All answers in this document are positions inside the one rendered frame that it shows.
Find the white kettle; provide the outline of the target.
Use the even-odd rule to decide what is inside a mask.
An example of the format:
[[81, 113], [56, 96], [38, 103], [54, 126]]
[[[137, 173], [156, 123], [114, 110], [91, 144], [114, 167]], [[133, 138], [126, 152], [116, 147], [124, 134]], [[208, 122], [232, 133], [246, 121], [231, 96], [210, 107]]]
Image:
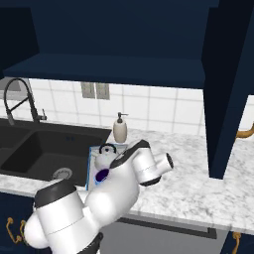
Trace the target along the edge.
[[97, 170], [108, 169], [112, 161], [118, 156], [113, 144], [105, 143], [99, 147], [99, 154], [95, 158], [94, 165]]

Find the pale blue tray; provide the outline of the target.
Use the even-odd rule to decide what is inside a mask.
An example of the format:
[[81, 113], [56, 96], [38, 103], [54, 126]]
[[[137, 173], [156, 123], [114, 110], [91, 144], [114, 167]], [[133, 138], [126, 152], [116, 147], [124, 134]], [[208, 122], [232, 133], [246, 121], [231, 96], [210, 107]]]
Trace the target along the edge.
[[[120, 144], [113, 144], [118, 152], [118, 155], [122, 153], [126, 149], [126, 145], [120, 145]], [[88, 191], [92, 190], [94, 187], [98, 186], [101, 183], [98, 183], [95, 180], [95, 175], [100, 171], [95, 168], [94, 161], [95, 158], [99, 154], [99, 147], [100, 146], [94, 146], [89, 149], [89, 160], [88, 160], [88, 166], [87, 166], [87, 181], [86, 181], [86, 189]]]

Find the purple mug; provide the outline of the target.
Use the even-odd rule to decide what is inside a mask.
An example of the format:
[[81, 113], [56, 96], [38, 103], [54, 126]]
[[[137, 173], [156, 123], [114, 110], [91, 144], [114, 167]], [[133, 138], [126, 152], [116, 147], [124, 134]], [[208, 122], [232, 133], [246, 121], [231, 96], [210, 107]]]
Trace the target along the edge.
[[103, 169], [103, 170], [100, 170], [96, 175], [95, 175], [95, 180], [98, 182], [98, 183], [101, 183], [103, 182], [107, 176], [109, 174], [109, 170], [108, 169]]

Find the dark blue base cabinet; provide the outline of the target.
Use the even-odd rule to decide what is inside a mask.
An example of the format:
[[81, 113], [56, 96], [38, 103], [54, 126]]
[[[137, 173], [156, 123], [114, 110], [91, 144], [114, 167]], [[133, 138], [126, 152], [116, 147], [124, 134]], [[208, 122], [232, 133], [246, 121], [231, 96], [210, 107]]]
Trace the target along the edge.
[[[232, 250], [235, 246], [232, 233], [233, 231], [228, 232], [220, 254], [232, 254]], [[241, 233], [237, 254], [254, 254], [254, 235]]]
[[4, 193], [0, 191], [0, 254], [52, 254], [50, 248], [35, 249], [23, 242], [14, 244], [7, 229], [7, 218], [12, 217], [14, 223], [10, 225], [12, 234], [20, 234], [21, 220], [27, 221], [33, 211], [34, 200], [31, 197]]

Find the beige soap dispenser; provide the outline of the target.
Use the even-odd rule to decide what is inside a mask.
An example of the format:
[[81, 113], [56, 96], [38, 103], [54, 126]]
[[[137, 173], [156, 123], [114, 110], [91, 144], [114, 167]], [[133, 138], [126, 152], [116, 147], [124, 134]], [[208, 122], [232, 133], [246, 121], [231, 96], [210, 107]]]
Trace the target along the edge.
[[124, 143], [127, 139], [127, 124], [123, 116], [125, 113], [118, 112], [117, 120], [113, 124], [113, 137], [116, 143]]

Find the black sink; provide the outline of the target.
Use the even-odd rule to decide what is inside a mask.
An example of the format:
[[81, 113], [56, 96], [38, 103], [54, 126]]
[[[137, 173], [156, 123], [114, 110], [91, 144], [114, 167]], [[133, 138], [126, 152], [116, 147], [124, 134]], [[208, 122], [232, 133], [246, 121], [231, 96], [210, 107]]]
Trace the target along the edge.
[[70, 181], [84, 187], [89, 148], [104, 144], [110, 129], [0, 118], [0, 174], [50, 181], [67, 169]]

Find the black tap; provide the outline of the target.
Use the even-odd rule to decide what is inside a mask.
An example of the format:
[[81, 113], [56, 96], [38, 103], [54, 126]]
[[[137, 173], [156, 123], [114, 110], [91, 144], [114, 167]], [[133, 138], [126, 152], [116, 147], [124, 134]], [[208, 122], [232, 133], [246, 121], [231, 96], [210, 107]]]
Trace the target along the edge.
[[[24, 86], [25, 86], [25, 89], [27, 91], [27, 96], [22, 100], [20, 101], [18, 104], [16, 104], [14, 107], [10, 108], [8, 106], [8, 102], [7, 102], [7, 92], [8, 92], [8, 89], [9, 89], [9, 86], [14, 82], [14, 81], [20, 81]], [[13, 118], [13, 115], [12, 115], [12, 112], [18, 108], [20, 105], [22, 105], [24, 102], [28, 101], [29, 104], [30, 104], [30, 111], [31, 111], [31, 115], [32, 115], [32, 118], [33, 118], [33, 121], [35, 123], [40, 123], [41, 121], [44, 121], [44, 120], [47, 120], [48, 117], [46, 116], [45, 113], [43, 113], [42, 115], [39, 115], [38, 114], [38, 110], [35, 106], [35, 101], [34, 101], [34, 98], [33, 98], [33, 95], [32, 95], [32, 92], [30, 91], [29, 89], [29, 86], [27, 84], [27, 82], [20, 78], [20, 77], [15, 77], [15, 78], [12, 78], [10, 79], [5, 88], [4, 88], [4, 92], [3, 92], [3, 100], [4, 100], [4, 105], [5, 105], [5, 109], [6, 109], [6, 114], [7, 114], [7, 119], [9, 121], [9, 124], [11, 126], [14, 126], [15, 125], [15, 120]]]

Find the grey dishwasher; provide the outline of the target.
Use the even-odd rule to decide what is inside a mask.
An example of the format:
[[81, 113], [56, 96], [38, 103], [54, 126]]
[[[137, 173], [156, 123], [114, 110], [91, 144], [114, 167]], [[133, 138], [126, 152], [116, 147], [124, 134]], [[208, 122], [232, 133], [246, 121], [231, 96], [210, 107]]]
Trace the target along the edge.
[[[151, 218], [138, 220], [199, 231], [206, 231], [209, 228]], [[217, 238], [210, 239], [122, 223], [117, 220], [101, 229], [104, 238], [100, 244], [100, 254], [220, 254], [227, 231], [215, 230]]]

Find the grey wall socket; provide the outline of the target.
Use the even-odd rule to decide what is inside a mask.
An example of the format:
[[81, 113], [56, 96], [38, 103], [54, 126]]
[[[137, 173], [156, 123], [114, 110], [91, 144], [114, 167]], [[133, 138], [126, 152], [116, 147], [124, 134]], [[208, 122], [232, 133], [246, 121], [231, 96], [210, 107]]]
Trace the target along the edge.
[[109, 84], [108, 83], [97, 83], [96, 84], [96, 96], [98, 99], [110, 99]]
[[94, 98], [95, 89], [93, 82], [82, 82], [81, 83], [81, 92], [83, 98]]

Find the dark blue wall cabinet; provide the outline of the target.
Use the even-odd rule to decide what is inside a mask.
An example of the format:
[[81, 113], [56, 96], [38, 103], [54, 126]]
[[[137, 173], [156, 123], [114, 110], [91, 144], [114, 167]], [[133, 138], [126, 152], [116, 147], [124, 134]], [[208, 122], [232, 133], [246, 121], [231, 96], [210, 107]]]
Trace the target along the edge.
[[39, 52], [5, 76], [202, 88], [209, 10], [219, 0], [18, 0]]

